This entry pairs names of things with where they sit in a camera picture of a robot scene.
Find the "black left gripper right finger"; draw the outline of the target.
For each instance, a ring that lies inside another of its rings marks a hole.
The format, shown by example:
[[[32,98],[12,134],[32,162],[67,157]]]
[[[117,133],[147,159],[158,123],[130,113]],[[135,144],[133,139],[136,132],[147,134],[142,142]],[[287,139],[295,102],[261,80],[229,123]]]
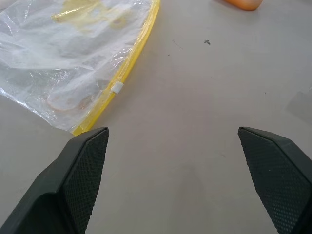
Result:
[[[255,190],[279,234],[312,234],[312,160],[290,139],[240,127]]]

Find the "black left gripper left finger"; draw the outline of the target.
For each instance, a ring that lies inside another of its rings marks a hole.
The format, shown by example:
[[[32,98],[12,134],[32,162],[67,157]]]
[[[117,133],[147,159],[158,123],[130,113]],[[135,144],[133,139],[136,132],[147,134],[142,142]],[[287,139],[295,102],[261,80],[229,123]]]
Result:
[[[98,195],[107,127],[82,133],[34,180],[0,234],[85,234]]]

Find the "clear yellow-zip plastic bag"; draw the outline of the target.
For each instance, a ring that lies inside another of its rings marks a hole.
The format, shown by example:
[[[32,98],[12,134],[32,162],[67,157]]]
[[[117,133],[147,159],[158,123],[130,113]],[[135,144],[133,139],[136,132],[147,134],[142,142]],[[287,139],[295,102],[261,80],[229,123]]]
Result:
[[[160,0],[0,0],[0,95],[79,135],[120,92]]]

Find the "orange object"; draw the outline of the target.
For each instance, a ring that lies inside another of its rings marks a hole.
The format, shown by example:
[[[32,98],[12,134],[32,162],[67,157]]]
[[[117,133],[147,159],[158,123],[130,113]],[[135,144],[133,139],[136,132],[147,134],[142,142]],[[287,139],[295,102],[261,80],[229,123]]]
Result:
[[[256,10],[263,0],[224,0],[225,2],[245,11]]]

